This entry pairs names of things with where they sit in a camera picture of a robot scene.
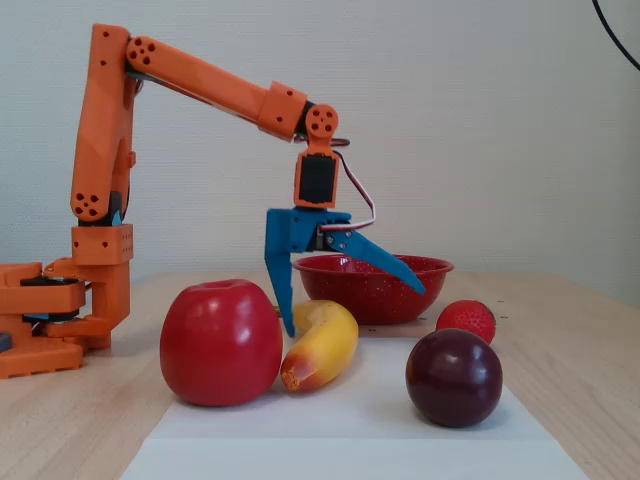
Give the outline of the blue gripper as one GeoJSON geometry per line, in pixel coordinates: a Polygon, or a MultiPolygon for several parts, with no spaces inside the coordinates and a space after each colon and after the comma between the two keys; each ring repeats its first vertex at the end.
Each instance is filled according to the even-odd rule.
{"type": "Polygon", "coordinates": [[[419,295],[426,291],[413,270],[398,257],[356,230],[323,230],[323,225],[348,225],[351,215],[327,209],[269,209],[266,214],[265,263],[286,333],[295,336],[292,313],[291,253],[341,252],[391,274],[419,295]]]}

